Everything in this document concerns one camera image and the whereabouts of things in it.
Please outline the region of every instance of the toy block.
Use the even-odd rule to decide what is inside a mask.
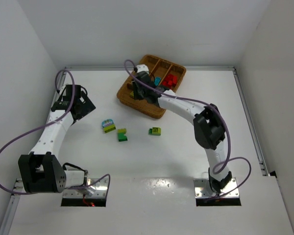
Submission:
[[[160,81],[161,81],[161,77],[156,77],[155,78],[155,85],[158,86]]]
[[[166,76],[165,81],[169,82],[173,79],[173,75],[169,74],[168,76]]]
[[[173,84],[176,85],[177,84],[177,76],[173,76],[173,80],[172,80]]]
[[[152,136],[160,136],[161,135],[161,128],[160,127],[153,127],[149,129],[149,134]]]
[[[105,120],[105,121],[103,121],[101,123],[101,125],[102,125],[103,128],[104,127],[107,127],[107,126],[111,126],[112,124],[113,124],[113,120],[112,119],[107,119],[107,120]]]
[[[118,129],[118,134],[126,134],[126,128]]]
[[[116,129],[115,124],[112,124],[112,125],[110,125],[110,126],[106,126],[106,127],[104,127],[104,128],[103,128],[103,131],[104,131],[105,133],[108,133],[108,132],[113,131],[113,130],[115,130],[115,129]]]
[[[131,82],[127,83],[126,85],[127,85],[127,88],[128,89],[130,89],[130,90],[133,89],[133,84]]]
[[[124,133],[118,133],[118,140],[119,142],[127,141],[127,137],[124,135]]]

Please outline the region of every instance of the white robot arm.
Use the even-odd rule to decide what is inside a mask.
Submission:
[[[47,122],[55,122],[66,112],[72,98],[72,85],[63,86],[60,94],[51,108]],[[60,165],[58,156],[69,127],[94,109],[95,106],[81,90],[81,86],[75,85],[75,97],[70,112],[46,127],[30,153],[19,158],[19,169],[26,192],[62,192],[65,188],[85,183],[87,171],[66,170]]]
[[[162,93],[159,94],[133,81],[134,99],[145,99],[148,103],[168,109],[185,118],[194,126],[195,139],[205,149],[207,154],[211,188],[216,193],[220,193],[221,189],[231,180],[232,173],[227,166],[218,174],[213,172],[214,167],[226,159],[223,143],[225,130],[218,116],[207,107],[202,107],[198,103],[165,96],[164,94],[168,94],[176,97],[176,94],[164,86],[155,86],[149,77],[149,70],[146,65],[138,65],[134,70],[136,72],[135,77],[139,81]]]

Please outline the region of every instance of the cable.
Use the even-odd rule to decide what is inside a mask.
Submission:
[[[81,170],[81,171],[87,172],[87,170],[84,170],[84,169],[80,168],[79,166],[74,165],[74,164],[71,164],[71,163],[64,163],[64,164],[62,165],[62,169],[67,170],[67,168],[66,168],[67,165],[70,166],[70,167],[72,167],[72,168],[75,168],[75,169],[78,169],[78,170]]]
[[[130,62],[130,63],[133,65],[134,68],[136,67],[136,66],[135,66],[135,63],[134,63],[132,60],[129,60],[129,59],[127,59],[127,60],[124,61],[124,68],[125,68],[126,72],[127,72],[127,73],[128,73],[133,79],[134,79],[135,82],[141,84],[142,86],[144,86],[144,87],[146,87],[146,88],[148,88],[148,89],[150,89],[150,90],[152,90],[152,91],[154,91],[154,92],[156,92],[156,93],[158,93],[158,94],[165,95],[165,96],[170,97],[170,98],[173,98],[173,99],[187,100],[187,101],[192,101],[192,102],[196,102],[196,103],[203,104],[203,105],[207,106],[210,110],[212,110],[212,111],[213,111],[213,112],[214,112],[214,113],[220,118],[220,120],[221,120],[221,122],[222,122],[222,125],[223,125],[223,127],[224,127],[224,130],[225,130],[226,136],[227,136],[227,146],[228,146],[228,148],[227,148],[227,155],[226,155],[226,159],[225,159],[225,161],[220,162],[220,163],[218,163],[217,165],[215,165],[214,168],[212,169],[212,172],[213,172],[214,174],[219,174],[219,173],[220,173],[220,172],[226,167],[226,165],[229,163],[229,161],[232,161],[232,160],[235,160],[235,159],[243,159],[243,160],[247,161],[247,163],[248,163],[248,165],[249,165],[249,173],[248,173],[247,177],[243,180],[243,182],[242,182],[240,185],[238,185],[235,189],[237,189],[237,188],[239,188],[241,185],[243,185],[243,184],[246,182],[246,180],[249,178],[250,174],[251,174],[251,164],[250,164],[250,162],[249,162],[248,159],[243,158],[243,157],[232,158],[232,159],[230,160],[230,155],[231,155],[231,138],[230,138],[230,132],[229,132],[229,129],[228,129],[226,123],[225,123],[225,120],[223,119],[223,117],[221,116],[221,114],[218,112],[218,110],[215,109],[212,105],[210,105],[210,104],[208,104],[208,103],[206,103],[206,102],[204,102],[204,101],[196,100],[196,99],[190,99],[190,98],[184,98],[184,97],[179,97],[179,96],[177,96],[177,95],[174,96],[174,95],[166,94],[166,93],[163,93],[163,92],[161,92],[161,91],[159,91],[159,90],[157,90],[157,89],[155,89],[155,88],[152,88],[152,87],[148,86],[148,85],[145,84],[144,82],[142,82],[142,81],[140,81],[139,79],[137,79],[137,78],[136,78],[136,77],[135,77],[135,76],[134,76],[134,75],[128,70],[128,68],[127,68],[127,66],[126,66],[126,63],[127,63],[127,62]],[[226,195],[226,194],[228,194],[228,193],[230,193],[230,192],[227,192],[227,193],[224,193],[224,194],[222,194],[222,195],[219,195],[218,197],[222,197],[222,196],[224,196],[224,195]]]
[[[20,138],[22,138],[22,137],[24,137],[24,136],[27,136],[28,134],[33,133],[33,132],[35,132],[35,131],[38,131],[38,130],[41,130],[41,129],[47,127],[47,126],[51,126],[51,125],[53,125],[54,123],[60,121],[62,118],[65,117],[66,114],[69,113],[69,111],[71,110],[71,107],[73,106],[73,102],[74,102],[75,83],[74,83],[74,78],[73,78],[73,75],[71,74],[71,72],[70,72],[69,70],[64,69],[64,70],[60,70],[60,71],[57,73],[57,75],[56,75],[56,77],[55,77],[55,85],[56,85],[56,83],[57,83],[57,78],[58,78],[58,76],[59,76],[59,74],[60,74],[61,72],[67,72],[67,73],[70,75],[71,80],[72,80],[72,85],[73,85],[73,88],[72,88],[72,93],[73,93],[73,95],[72,95],[72,98],[71,98],[71,101],[70,101],[70,104],[69,104],[68,109],[65,111],[65,113],[64,113],[61,117],[59,117],[59,118],[56,119],[55,121],[51,121],[51,122],[49,122],[49,123],[47,123],[47,124],[45,124],[45,125],[39,126],[39,127],[37,127],[37,128],[34,128],[34,129],[32,129],[32,130],[30,130],[30,131],[27,131],[27,132],[25,132],[24,134],[21,134],[20,136],[17,136],[17,137],[15,137],[14,139],[10,140],[8,143],[6,143],[6,144],[0,149],[0,154],[1,154],[1,152],[2,152],[7,146],[9,146],[10,144],[12,144],[13,142],[19,140]],[[2,184],[0,184],[0,188],[3,189],[3,190],[6,191],[6,192],[11,193],[11,194],[18,194],[18,195],[28,195],[28,194],[32,194],[32,193],[28,193],[28,192],[16,192],[16,191],[12,191],[12,190],[9,190],[8,188],[4,187]]]
[[[58,92],[58,94],[59,94],[58,101],[61,101],[61,100],[62,100],[62,96],[63,96],[64,91],[66,90],[66,88],[67,88],[67,87],[65,87],[65,88],[63,89],[63,91],[61,92],[61,94],[60,94],[60,91]]]
[[[85,92],[86,96],[88,96],[88,92],[87,92],[86,88],[85,88],[85,87],[83,87],[83,86],[80,86],[80,87],[81,87],[81,89],[83,89],[83,90],[84,90],[84,92]]]
[[[84,195],[83,195],[83,203],[86,204],[86,205],[89,207],[88,202],[85,201],[85,196],[86,196],[86,195],[84,194]]]

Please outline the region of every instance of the green block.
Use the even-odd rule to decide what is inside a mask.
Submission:
[[[153,136],[160,136],[161,135],[161,128],[160,127],[153,127],[149,129],[149,134]]]
[[[116,129],[115,124],[112,124],[112,125],[110,125],[110,126],[106,126],[106,127],[104,127],[104,128],[103,128],[103,131],[104,131],[105,133],[108,133],[108,132],[113,131],[113,130],[115,130],[115,129]]]
[[[124,128],[124,129],[118,129],[118,133],[126,134],[126,128]]]
[[[118,140],[119,142],[127,141],[127,137],[124,135],[124,133],[118,133]]]

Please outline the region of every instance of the red block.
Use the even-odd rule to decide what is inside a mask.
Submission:
[[[173,76],[173,84],[176,85],[177,84],[177,76]]]
[[[173,80],[173,75],[172,74],[169,74],[168,76],[166,76],[165,81],[169,82],[171,80]]]

